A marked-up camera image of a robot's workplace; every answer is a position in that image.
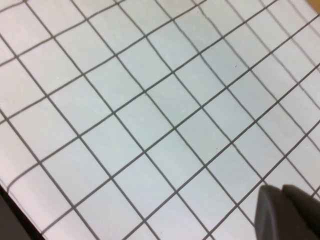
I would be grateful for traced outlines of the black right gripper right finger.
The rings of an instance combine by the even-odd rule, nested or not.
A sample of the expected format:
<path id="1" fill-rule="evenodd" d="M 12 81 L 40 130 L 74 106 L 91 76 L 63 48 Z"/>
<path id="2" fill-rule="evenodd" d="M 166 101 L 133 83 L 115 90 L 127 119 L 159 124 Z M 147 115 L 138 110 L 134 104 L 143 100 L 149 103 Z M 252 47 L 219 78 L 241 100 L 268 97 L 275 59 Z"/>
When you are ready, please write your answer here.
<path id="1" fill-rule="evenodd" d="M 282 192 L 291 201 L 307 230 L 320 239 L 320 201 L 294 185 L 284 185 Z"/>

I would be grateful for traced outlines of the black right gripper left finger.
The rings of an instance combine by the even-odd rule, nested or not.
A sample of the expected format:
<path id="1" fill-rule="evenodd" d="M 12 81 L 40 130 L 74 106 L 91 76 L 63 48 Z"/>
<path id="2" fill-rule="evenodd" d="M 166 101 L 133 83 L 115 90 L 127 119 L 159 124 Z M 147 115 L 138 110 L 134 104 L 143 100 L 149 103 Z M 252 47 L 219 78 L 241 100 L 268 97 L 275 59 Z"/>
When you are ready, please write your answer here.
<path id="1" fill-rule="evenodd" d="M 258 240 L 311 240 L 313 232 L 292 201 L 277 187 L 259 189 L 254 229 Z"/>

